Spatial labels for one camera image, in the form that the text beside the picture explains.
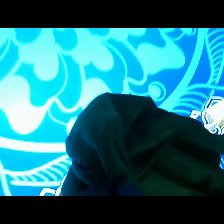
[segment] blue screen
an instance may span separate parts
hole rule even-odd
[[[223,54],[223,28],[1,28],[0,195],[54,195],[65,139],[105,92],[151,96],[223,134]]]

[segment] blue background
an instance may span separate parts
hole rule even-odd
[[[56,189],[64,141],[104,92],[184,116],[224,97],[222,28],[0,29],[0,195]]]

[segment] dark fabric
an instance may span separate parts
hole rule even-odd
[[[66,150],[73,163],[64,196],[119,179],[144,195],[224,195],[223,136],[157,108],[150,97],[97,97],[77,119]]]

